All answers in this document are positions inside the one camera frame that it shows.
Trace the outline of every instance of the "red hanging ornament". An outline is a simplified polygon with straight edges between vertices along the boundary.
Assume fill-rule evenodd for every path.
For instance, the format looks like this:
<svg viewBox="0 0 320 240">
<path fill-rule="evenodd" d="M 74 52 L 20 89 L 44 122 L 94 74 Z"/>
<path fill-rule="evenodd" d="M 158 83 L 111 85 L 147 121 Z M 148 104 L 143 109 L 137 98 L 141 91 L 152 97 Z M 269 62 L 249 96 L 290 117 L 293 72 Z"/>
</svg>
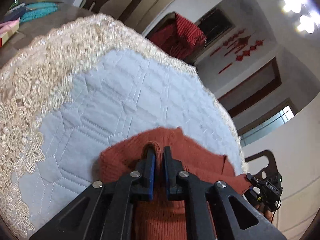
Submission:
<svg viewBox="0 0 320 240">
<path fill-rule="evenodd" d="M 248 37 L 239 39 L 239 40 L 241 40 L 241 41 L 243 41 L 243 42 L 244 42 L 244 41 L 247 41 L 247 43 L 246 43 L 246 44 L 243 44 L 243 45 L 240 47 L 240 49 L 238 49 L 238 50 L 236 51 L 236 53 L 238 53 L 240 50 L 242 50 L 245 46 L 248 45 L 248 40 L 249 40 L 250 37 L 251 37 L 251 36 L 248 36 Z M 257 50 L 257 46 L 262 46 L 262 45 L 263 45 L 263 41 L 264 41 L 264 40 L 256 40 L 256 41 L 255 41 L 255 45 L 251 45 L 251 46 L 250 46 L 250 49 L 247 49 L 247 50 L 242 51 L 242 54 L 241 54 L 241 55 L 237 55 L 237 56 L 236 56 L 236 60 L 235 60 L 235 61 L 242 61 L 243 58 L 244 58 L 244 56 L 249 57 L 249 56 L 250 56 L 250 51 Z M 234 62 L 231 62 L 231 63 L 230 63 L 228 66 L 226 66 L 224 69 L 220 70 L 218 74 L 221 74 L 221 73 L 222 73 L 223 71 L 225 71 L 228 67 L 230 67 Z"/>
<path fill-rule="evenodd" d="M 228 67 L 232 65 L 233 62 L 231 62 L 228 66 L 226 66 L 224 69 L 220 70 L 218 74 L 221 74 L 222 71 L 226 70 Z"/>
<path fill-rule="evenodd" d="M 230 47 L 232 47 L 233 45 L 235 45 L 237 42 L 236 41 L 234 41 L 233 43 L 231 43 L 229 46 L 228 46 L 228 48 L 227 49 L 229 49 Z"/>
<path fill-rule="evenodd" d="M 223 42 L 223 46 L 226 47 L 230 42 L 232 42 L 235 38 L 238 38 L 240 34 L 244 33 L 245 29 L 239 30 L 238 33 L 233 34 L 228 40 Z"/>
<path fill-rule="evenodd" d="M 262 46 L 263 42 L 264 42 L 264 40 L 256 40 L 256 45 L 257 46 Z"/>
<path fill-rule="evenodd" d="M 250 46 L 250 50 L 257 50 L 257 45 Z"/>
<path fill-rule="evenodd" d="M 216 52 L 218 52 L 221 49 L 221 47 L 216 48 L 210 55 L 209 57 L 211 57 L 213 54 L 215 54 Z"/>
<path fill-rule="evenodd" d="M 249 39 L 251 38 L 251 35 L 246 36 L 244 38 L 239 38 L 238 42 L 234 45 L 234 47 L 229 50 L 224 56 L 227 56 L 229 53 L 231 53 L 234 49 L 238 49 L 235 54 L 237 54 L 239 51 L 241 51 L 245 46 L 247 46 L 249 43 Z"/>
<path fill-rule="evenodd" d="M 250 50 L 244 50 L 242 55 L 243 56 L 250 56 Z"/>
<path fill-rule="evenodd" d="M 243 60 L 243 55 L 237 55 L 236 61 L 242 61 Z"/>
</svg>

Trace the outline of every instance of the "window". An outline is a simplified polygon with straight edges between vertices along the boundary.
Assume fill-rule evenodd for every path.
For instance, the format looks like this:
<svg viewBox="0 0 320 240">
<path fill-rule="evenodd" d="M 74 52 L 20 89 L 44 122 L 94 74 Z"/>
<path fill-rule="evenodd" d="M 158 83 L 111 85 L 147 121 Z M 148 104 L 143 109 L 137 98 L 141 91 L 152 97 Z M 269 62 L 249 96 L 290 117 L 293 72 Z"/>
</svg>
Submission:
<svg viewBox="0 0 320 240">
<path fill-rule="evenodd" d="M 248 130 L 245 133 L 239 132 L 241 135 L 241 146 L 244 147 L 262 137 L 271 133 L 279 126 L 288 122 L 294 116 L 292 109 L 290 108 L 289 104 L 287 104 L 281 111 L 274 114 L 272 117 L 266 119 L 259 125 L 256 125 L 254 128 Z"/>
</svg>

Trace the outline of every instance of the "cable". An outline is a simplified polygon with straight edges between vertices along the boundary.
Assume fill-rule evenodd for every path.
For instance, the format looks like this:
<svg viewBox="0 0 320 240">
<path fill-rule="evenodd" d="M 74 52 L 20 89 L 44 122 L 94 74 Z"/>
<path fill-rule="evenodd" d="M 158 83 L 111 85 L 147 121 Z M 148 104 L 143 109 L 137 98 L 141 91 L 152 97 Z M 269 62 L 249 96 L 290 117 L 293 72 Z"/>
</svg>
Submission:
<svg viewBox="0 0 320 240">
<path fill-rule="evenodd" d="M 272 224 L 272 222 L 273 222 L 273 218 L 274 218 L 277 210 L 281 207 L 281 203 L 282 203 L 282 202 L 281 202 L 281 200 L 279 199 L 279 200 L 278 200 L 278 203 L 277 203 L 277 209 L 273 212 L 273 215 L 272 215 L 271 224 Z"/>
</svg>

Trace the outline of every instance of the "metal screw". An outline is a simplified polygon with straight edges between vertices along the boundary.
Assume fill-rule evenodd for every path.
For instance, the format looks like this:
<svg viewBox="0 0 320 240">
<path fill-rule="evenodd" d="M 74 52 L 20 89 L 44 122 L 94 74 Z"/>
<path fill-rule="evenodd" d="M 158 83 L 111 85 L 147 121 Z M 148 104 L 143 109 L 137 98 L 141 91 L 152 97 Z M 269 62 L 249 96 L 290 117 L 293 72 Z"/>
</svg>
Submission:
<svg viewBox="0 0 320 240">
<path fill-rule="evenodd" d="M 102 182 L 99 181 L 99 180 L 97 180 L 97 181 L 95 181 L 94 183 L 92 183 L 92 187 L 94 187 L 94 188 L 100 188 L 100 187 L 102 187 Z"/>
<path fill-rule="evenodd" d="M 187 171 L 180 171 L 180 172 L 179 172 L 179 176 L 180 176 L 180 177 L 183 177 L 183 178 L 189 177 L 189 172 L 187 172 Z"/>
<path fill-rule="evenodd" d="M 217 186 L 220 187 L 220 188 L 225 188 L 227 186 L 227 184 L 224 181 L 219 180 L 217 182 Z"/>
<path fill-rule="evenodd" d="M 133 177 L 133 178 L 140 177 L 140 172 L 139 171 L 132 171 L 130 173 L 130 176 Z"/>
</svg>

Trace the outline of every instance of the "blue gripper pad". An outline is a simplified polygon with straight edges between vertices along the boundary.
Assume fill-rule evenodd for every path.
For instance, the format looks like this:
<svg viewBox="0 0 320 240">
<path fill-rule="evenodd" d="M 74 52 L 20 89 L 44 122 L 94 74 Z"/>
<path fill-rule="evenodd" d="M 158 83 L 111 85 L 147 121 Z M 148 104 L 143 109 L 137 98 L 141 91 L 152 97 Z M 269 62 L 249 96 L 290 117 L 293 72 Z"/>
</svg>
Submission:
<svg viewBox="0 0 320 240">
<path fill-rule="evenodd" d="M 152 156 L 152 163 L 151 163 L 151 171 L 150 171 L 150 187 L 149 187 L 149 200 L 153 200 L 153 185 L 155 181 L 155 165 L 156 165 L 156 157 L 155 155 Z"/>
<path fill-rule="evenodd" d="M 164 169 L 164 176 L 165 176 L 165 192 L 167 193 L 167 199 L 169 199 L 170 181 L 169 181 L 168 167 L 167 167 L 165 158 L 163 158 L 163 169 Z"/>
</svg>

